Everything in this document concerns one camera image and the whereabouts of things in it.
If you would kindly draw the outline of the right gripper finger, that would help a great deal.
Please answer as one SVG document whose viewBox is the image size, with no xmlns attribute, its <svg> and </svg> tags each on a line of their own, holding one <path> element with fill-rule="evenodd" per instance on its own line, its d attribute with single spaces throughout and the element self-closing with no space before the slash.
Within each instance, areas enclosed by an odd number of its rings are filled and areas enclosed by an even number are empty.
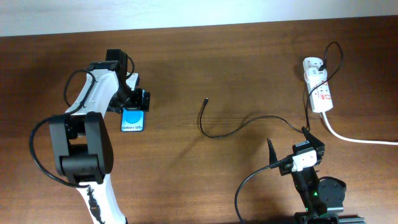
<svg viewBox="0 0 398 224">
<path fill-rule="evenodd" d="M 318 138 L 316 138 L 314 135 L 310 133 L 308 129 L 305 127 L 302 127 L 302 132 L 306 138 L 306 140 L 309 141 L 311 146 L 314 148 L 314 150 L 317 152 L 318 156 L 323 156 L 325 152 L 325 144 L 321 142 Z"/>
<path fill-rule="evenodd" d="M 273 165 L 278 161 L 278 159 L 272 141 L 269 138 L 267 138 L 267 145 L 269 148 L 269 164 Z"/>
</svg>

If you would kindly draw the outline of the blue Galaxy smartphone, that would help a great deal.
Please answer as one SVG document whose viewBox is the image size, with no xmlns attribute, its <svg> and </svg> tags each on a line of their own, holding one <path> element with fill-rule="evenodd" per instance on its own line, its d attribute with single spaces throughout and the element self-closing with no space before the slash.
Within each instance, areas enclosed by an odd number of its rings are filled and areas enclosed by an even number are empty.
<svg viewBox="0 0 398 224">
<path fill-rule="evenodd" d="M 141 132 L 144 130 L 144 112 L 123 109 L 121 120 L 122 132 Z"/>
</svg>

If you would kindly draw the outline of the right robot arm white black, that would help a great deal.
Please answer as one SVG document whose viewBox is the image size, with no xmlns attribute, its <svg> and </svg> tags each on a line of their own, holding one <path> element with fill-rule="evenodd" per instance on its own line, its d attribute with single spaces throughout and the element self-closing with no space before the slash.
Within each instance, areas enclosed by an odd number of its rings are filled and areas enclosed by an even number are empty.
<svg viewBox="0 0 398 224">
<path fill-rule="evenodd" d="M 305 141 L 294 144 L 293 153 L 281 160 L 278 160 L 271 140 L 267 140 L 270 168 L 278 168 L 281 176 L 292 176 L 306 209 L 305 212 L 294 214 L 294 223 L 364 223 L 363 217 L 339 216 L 344 210 L 346 183 L 334 177 L 317 175 L 315 166 L 322 161 L 325 144 L 305 128 L 302 132 Z"/>
</svg>

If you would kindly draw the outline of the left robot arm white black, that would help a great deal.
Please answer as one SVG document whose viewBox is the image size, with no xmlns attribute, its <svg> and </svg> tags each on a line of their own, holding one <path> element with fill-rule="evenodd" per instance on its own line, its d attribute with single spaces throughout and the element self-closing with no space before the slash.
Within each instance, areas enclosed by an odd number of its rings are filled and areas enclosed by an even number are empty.
<svg viewBox="0 0 398 224">
<path fill-rule="evenodd" d="M 142 131 L 150 93 L 138 88 L 139 74 L 128 72 L 131 57 L 109 49 L 103 61 L 84 70 L 86 82 L 66 112 L 49 121 L 55 167 L 77 189 L 94 223 L 127 223 L 111 183 L 113 147 L 107 112 L 123 116 L 122 131 Z"/>
</svg>

